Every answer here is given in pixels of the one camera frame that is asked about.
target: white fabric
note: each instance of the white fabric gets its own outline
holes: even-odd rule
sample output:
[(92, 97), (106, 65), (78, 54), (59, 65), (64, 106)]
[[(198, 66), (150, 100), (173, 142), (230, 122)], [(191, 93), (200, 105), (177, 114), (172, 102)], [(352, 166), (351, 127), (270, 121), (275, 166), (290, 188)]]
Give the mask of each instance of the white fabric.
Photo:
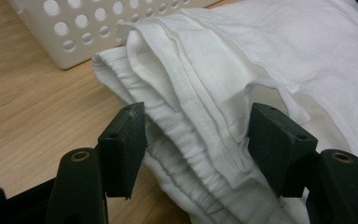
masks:
[(250, 106), (286, 112), (318, 150), (358, 156), (358, 6), (247, 0), (121, 31), (126, 47), (97, 53), (95, 74), (145, 102), (145, 164), (192, 221), (308, 223), (304, 201), (276, 199), (248, 154)]

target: white cloth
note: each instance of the white cloth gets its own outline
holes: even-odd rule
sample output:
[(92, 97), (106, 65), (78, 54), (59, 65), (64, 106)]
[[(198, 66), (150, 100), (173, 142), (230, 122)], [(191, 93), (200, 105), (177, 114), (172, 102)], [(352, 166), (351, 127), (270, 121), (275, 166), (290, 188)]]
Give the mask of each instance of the white cloth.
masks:
[(97, 78), (145, 102), (145, 164), (194, 223), (307, 223), (304, 201), (276, 199), (247, 151), (252, 102), (280, 108), (358, 156), (358, 6), (247, 0), (121, 28)]

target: laundry basket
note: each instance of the laundry basket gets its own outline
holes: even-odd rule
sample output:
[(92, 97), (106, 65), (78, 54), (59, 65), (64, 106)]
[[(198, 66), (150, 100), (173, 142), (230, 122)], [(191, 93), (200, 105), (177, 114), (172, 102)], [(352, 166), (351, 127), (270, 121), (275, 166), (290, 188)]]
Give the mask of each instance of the laundry basket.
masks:
[(70, 68), (98, 51), (123, 43), (123, 21), (167, 15), (183, 7), (207, 7), (220, 0), (8, 0), (51, 59)]

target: wooden table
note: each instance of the wooden table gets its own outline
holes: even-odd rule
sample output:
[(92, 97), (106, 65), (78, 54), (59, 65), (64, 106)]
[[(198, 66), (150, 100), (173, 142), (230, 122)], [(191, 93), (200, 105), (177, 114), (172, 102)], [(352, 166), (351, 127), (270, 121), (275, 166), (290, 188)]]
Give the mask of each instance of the wooden table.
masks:
[[(94, 147), (119, 109), (91, 61), (57, 68), (0, 0), (0, 187), (7, 197), (54, 177), (66, 152)], [(111, 223), (190, 223), (144, 166), (132, 199), (108, 199), (108, 208)]]

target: white plastic basket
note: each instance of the white plastic basket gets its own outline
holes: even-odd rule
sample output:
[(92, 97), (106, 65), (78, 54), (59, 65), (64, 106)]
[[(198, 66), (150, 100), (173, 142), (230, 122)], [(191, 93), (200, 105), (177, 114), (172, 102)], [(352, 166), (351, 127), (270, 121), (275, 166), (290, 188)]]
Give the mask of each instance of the white plastic basket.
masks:
[(8, 0), (61, 69), (122, 44), (117, 24), (220, 0)]

